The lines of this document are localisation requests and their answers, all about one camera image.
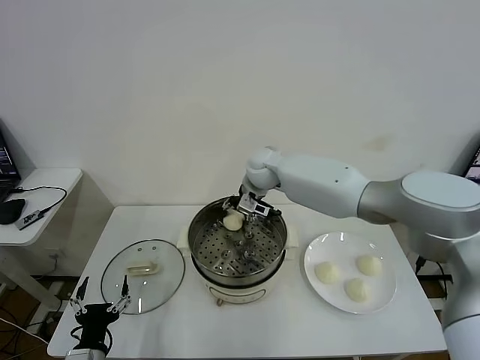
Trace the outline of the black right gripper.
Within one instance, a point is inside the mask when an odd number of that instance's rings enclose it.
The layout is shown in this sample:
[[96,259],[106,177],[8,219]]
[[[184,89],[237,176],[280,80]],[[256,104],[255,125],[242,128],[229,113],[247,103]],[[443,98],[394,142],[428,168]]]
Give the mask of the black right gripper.
[[243,193],[238,201],[236,198],[227,198],[223,204],[222,209],[226,212],[236,210],[243,214],[246,214],[245,217],[245,230],[246,231],[254,231],[258,225],[258,216],[257,213],[257,198],[254,193],[248,192]]

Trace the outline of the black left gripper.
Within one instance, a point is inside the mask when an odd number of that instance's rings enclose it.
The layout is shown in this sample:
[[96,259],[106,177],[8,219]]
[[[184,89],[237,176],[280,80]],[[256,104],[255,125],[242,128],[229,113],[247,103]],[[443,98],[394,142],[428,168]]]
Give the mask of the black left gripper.
[[85,277],[74,297],[70,298],[70,306],[73,308],[76,321],[82,330],[76,348],[78,350],[109,351],[113,343],[113,337],[108,326],[115,321],[114,313],[122,313],[131,303],[128,276],[124,276],[120,298],[112,304],[98,303],[85,306],[84,299],[88,282],[89,277]]

